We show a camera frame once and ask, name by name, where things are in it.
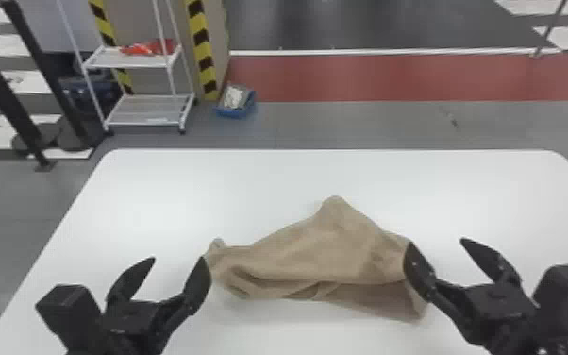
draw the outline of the blue bin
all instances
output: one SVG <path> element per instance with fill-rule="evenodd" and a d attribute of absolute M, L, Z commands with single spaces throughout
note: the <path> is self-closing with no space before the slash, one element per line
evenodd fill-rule
<path fill-rule="evenodd" d="M 249 93 L 249 98 L 246 100 L 246 105 L 241 109 L 227 109 L 224 107 L 216 106 L 216 113 L 221 117 L 241 119 L 249 114 L 249 111 L 256 106 L 256 91 L 252 90 Z"/>

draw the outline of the yellow and black striped pole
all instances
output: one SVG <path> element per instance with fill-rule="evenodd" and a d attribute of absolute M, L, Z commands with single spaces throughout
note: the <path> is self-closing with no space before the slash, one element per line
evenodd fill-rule
<path fill-rule="evenodd" d="M 104 0 L 89 0 L 91 5 L 92 16 L 97 23 L 97 29 L 101 34 L 101 38 L 104 40 L 104 44 L 110 47 L 117 45 L 117 39 L 114 36 L 114 29 L 110 24 L 108 15 L 106 14 L 106 5 Z M 132 79 L 125 69 L 115 69 L 117 81 L 124 88 L 127 94 L 133 94 L 132 90 Z"/>
<path fill-rule="evenodd" d="M 209 41 L 209 30 L 203 0 L 185 0 L 190 22 L 190 32 L 193 39 L 193 52 L 198 68 L 198 78 L 209 101 L 218 99 L 218 84 L 216 83 L 216 68 L 213 65 L 213 51 Z"/>

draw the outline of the white metal shelf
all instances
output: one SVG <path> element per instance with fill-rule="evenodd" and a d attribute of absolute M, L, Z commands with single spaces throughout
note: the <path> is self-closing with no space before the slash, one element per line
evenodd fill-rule
<path fill-rule="evenodd" d="M 123 95 L 108 116 L 109 126 L 182 126 L 193 94 Z"/>
<path fill-rule="evenodd" d="M 119 47 L 108 47 L 105 45 L 97 48 L 92 55 L 84 62 L 84 67 L 88 69 L 96 68 L 172 68 L 182 52 L 182 47 L 177 45 L 174 53 L 165 56 L 132 56 L 121 53 Z"/>
<path fill-rule="evenodd" d="M 169 14 L 170 21 L 172 23 L 172 32 L 174 32 L 174 36 L 171 37 L 165 36 L 165 28 L 163 28 L 163 23 L 160 19 L 160 0 L 148 0 L 152 5 L 152 12 L 154 14 L 154 20 L 157 24 L 157 30 L 159 32 L 158 38 L 160 39 L 160 46 L 163 55 L 130 56 L 121 53 L 118 47 L 104 45 L 101 35 L 98 31 L 95 31 L 97 40 L 101 44 L 99 44 L 99 48 L 97 48 L 86 60 L 83 60 L 83 58 L 81 57 L 79 45 L 77 44 L 75 34 L 73 33 L 71 24 L 68 21 L 68 17 L 66 16 L 66 11 L 64 10 L 63 0 L 56 1 L 58 3 L 59 15 L 61 16 L 64 27 L 66 28 L 66 33 L 71 39 L 77 62 L 82 69 L 82 74 L 84 75 L 86 84 L 88 85 L 88 90 L 91 94 L 92 102 L 96 108 L 97 115 L 101 118 L 104 129 L 108 130 L 109 126 L 176 125 L 178 126 L 180 133 L 184 134 L 185 122 L 187 121 L 187 116 L 190 113 L 192 105 L 195 101 L 195 95 L 193 91 L 193 82 L 192 76 L 190 74 L 190 67 L 185 56 L 181 56 L 182 46 L 180 44 L 177 45 L 171 54 L 171 48 L 166 47 L 166 39 L 172 39 L 175 42 L 179 42 L 180 39 L 180 35 L 178 33 L 178 24 L 176 23 L 174 8 L 172 6 L 171 0 L 164 0 L 165 6 L 167 7 L 167 13 Z M 181 57 L 182 59 L 183 69 L 185 70 L 187 83 L 190 87 L 190 91 L 188 93 L 178 93 L 176 90 L 173 70 L 174 64 L 178 60 L 178 57 Z M 91 77 L 89 74 L 89 71 L 91 69 L 96 68 L 112 69 L 112 73 L 115 77 L 118 76 L 115 71 L 116 69 L 165 68 L 171 94 L 126 94 L 126 89 L 120 82 L 119 86 L 121 87 L 124 94 L 119 102 L 114 106 L 108 117 L 106 117 L 105 113 L 103 112 L 103 108 L 99 103 L 96 92 L 94 91 L 94 87 L 92 86 Z"/>

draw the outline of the red object on shelf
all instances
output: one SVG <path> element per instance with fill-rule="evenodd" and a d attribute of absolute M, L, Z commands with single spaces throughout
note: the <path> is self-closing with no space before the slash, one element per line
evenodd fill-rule
<path fill-rule="evenodd" d="M 168 55 L 173 54 L 175 50 L 174 40 L 165 39 L 165 47 Z M 160 56 L 163 55 L 163 46 L 160 39 L 143 43 L 137 42 L 121 47 L 121 53 L 130 56 Z"/>

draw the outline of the crumpled cloth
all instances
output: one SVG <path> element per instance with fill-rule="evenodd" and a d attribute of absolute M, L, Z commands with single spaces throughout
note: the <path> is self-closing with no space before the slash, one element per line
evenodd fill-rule
<path fill-rule="evenodd" d="M 426 303 L 403 273 L 408 244 L 332 196 L 310 218 L 252 245 L 216 239 L 205 259 L 214 280 L 242 298 L 328 301 L 413 320 Z"/>

